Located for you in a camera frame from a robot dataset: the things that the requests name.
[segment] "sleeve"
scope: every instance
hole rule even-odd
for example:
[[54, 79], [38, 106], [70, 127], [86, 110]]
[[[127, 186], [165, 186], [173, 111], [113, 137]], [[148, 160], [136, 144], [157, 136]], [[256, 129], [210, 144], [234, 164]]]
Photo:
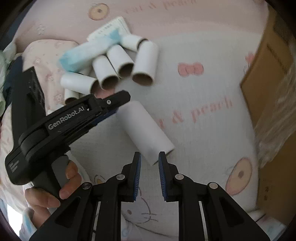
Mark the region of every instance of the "sleeve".
[[32, 223], [32, 217], [33, 217], [33, 209], [27, 208], [22, 215], [22, 227], [20, 230], [20, 239], [22, 241], [28, 241], [30, 237], [33, 235], [33, 233], [36, 232], [36, 227]]

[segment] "fingernail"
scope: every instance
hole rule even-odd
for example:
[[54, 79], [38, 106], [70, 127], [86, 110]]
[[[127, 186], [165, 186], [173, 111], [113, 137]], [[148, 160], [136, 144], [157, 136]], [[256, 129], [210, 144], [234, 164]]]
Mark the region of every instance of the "fingernail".
[[62, 190], [62, 191], [60, 191], [59, 196], [60, 196], [61, 199], [66, 199], [70, 195], [69, 195], [69, 192], [67, 192], [66, 190]]
[[67, 173], [66, 173], [66, 178], [67, 179], [70, 179], [70, 178], [72, 178], [74, 176], [75, 176], [75, 170], [74, 169], [70, 169], [69, 171], [67, 171]]
[[50, 207], [59, 207], [61, 205], [61, 203], [55, 197], [49, 197], [48, 198], [48, 205]]

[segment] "triangular cutout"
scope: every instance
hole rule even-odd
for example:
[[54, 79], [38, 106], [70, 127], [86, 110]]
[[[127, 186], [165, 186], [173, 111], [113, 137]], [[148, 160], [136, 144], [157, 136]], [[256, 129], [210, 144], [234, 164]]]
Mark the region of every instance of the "triangular cutout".
[[57, 217], [55, 223], [64, 226], [65, 228], [70, 228], [79, 203], [80, 197], [75, 198], [74, 201]]
[[240, 214], [224, 197], [220, 197], [219, 200], [226, 218], [226, 222], [229, 227], [232, 228], [244, 222], [242, 216], [240, 216]]

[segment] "pink bow print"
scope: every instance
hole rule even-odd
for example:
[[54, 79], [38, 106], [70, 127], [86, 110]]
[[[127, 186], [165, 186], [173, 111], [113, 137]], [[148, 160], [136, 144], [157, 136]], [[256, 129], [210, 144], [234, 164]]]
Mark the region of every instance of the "pink bow print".
[[193, 64], [179, 63], [178, 72], [182, 77], [187, 77], [188, 75], [201, 75], [204, 72], [203, 65], [199, 62]]

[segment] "white fabric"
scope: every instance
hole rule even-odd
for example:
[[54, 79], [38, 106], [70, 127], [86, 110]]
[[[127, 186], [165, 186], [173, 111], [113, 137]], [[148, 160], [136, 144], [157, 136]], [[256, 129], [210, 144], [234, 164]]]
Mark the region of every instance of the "white fabric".
[[[233, 198], [245, 210], [253, 210], [258, 165], [254, 132], [239, 83], [249, 64], [246, 55], [255, 52], [260, 35], [199, 32], [153, 41], [160, 48], [154, 85], [139, 86], [128, 78], [120, 82], [116, 91], [125, 89], [132, 100], [141, 102], [176, 146], [168, 155], [168, 162], [195, 182], [214, 181], [225, 188], [229, 176], [237, 171], [233, 170], [236, 164], [241, 159], [248, 160], [252, 175], [247, 186]], [[184, 64], [187, 77], [181, 69], [178, 73], [178, 66]], [[120, 173], [137, 151], [115, 116], [71, 147], [91, 180], [98, 174], [108, 179]], [[178, 204], [163, 201], [158, 165], [150, 166], [145, 159], [137, 201], [123, 203], [122, 212], [140, 227], [178, 236]]]

